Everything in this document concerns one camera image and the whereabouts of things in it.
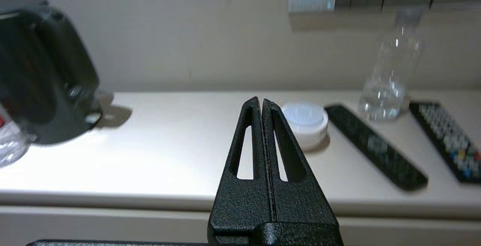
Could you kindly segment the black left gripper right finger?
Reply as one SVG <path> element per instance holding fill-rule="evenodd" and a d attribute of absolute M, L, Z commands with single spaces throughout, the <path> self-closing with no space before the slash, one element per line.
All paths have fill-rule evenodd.
<path fill-rule="evenodd" d="M 268 181 L 277 222 L 337 225 L 338 221 L 281 108 L 262 104 Z"/>

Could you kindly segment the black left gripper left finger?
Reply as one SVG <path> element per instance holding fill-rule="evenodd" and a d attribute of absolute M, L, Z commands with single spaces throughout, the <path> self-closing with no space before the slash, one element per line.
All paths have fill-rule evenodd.
<path fill-rule="evenodd" d="M 237 177 L 246 128 L 251 128 L 254 177 Z M 271 219 L 266 150 L 258 97 L 247 100 L 239 113 L 227 160 L 208 221 L 208 243 L 250 244 L 258 225 Z"/>

